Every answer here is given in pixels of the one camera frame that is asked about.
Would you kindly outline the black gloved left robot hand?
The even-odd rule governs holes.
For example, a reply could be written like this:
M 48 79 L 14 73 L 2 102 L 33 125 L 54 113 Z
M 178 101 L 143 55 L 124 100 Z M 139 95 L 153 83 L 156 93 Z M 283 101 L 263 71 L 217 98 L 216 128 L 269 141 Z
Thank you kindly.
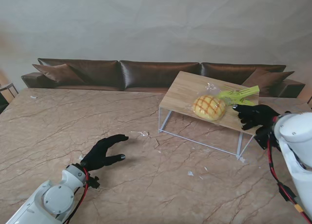
M 125 159 L 124 154 L 106 156 L 106 153 L 114 144 L 127 141 L 128 139 L 129 137 L 124 134 L 116 134 L 99 140 L 84 156 L 80 165 L 87 171 L 93 171 L 123 161 Z

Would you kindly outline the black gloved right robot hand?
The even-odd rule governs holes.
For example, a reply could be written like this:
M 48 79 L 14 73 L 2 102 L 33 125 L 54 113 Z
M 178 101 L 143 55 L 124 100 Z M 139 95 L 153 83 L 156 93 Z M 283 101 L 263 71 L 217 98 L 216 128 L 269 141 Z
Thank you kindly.
M 256 135 L 266 134 L 271 131 L 274 120 L 280 114 L 267 105 L 238 105 L 232 106 L 232 109 L 238 112 L 238 118 L 243 124 L 244 131 L 250 130 L 259 126 L 256 130 Z

